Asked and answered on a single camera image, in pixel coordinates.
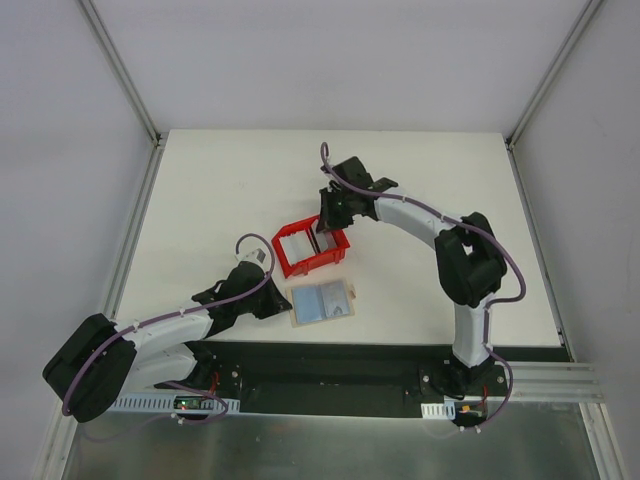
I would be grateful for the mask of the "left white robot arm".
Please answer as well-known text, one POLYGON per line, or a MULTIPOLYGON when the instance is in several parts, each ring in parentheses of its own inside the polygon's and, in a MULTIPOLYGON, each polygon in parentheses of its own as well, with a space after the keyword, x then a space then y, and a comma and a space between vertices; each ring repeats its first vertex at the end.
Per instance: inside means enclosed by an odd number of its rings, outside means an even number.
POLYGON ((266 270, 241 261, 185 308, 157 321, 87 317, 46 364, 43 378, 63 414, 86 423, 138 389, 167 382, 204 387, 212 367, 192 343, 230 329, 242 315, 265 320, 291 308, 266 270))

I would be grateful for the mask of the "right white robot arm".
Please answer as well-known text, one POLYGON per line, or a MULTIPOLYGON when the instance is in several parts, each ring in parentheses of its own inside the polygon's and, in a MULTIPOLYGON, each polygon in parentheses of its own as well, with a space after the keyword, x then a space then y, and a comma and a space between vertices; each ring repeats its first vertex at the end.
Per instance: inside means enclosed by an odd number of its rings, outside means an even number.
POLYGON ((494 365, 489 306, 506 274, 488 220, 474 212, 449 223, 434 208, 404 196, 395 181, 375 181, 358 157, 331 167, 327 143, 321 144, 320 155, 330 182, 320 190, 317 232, 342 230, 356 216, 368 217, 401 229, 435 252, 440 286, 454 303, 455 326, 451 359, 440 374, 430 376, 430 385, 458 400, 473 394, 494 365))

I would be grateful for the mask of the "beige leather card holder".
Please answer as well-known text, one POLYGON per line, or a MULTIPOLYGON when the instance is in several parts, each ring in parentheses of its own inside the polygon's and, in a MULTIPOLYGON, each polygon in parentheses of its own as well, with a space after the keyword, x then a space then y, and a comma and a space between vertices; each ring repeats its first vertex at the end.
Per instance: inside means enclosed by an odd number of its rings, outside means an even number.
POLYGON ((355 315, 355 291, 343 278, 287 290, 293 327, 306 327, 355 315))

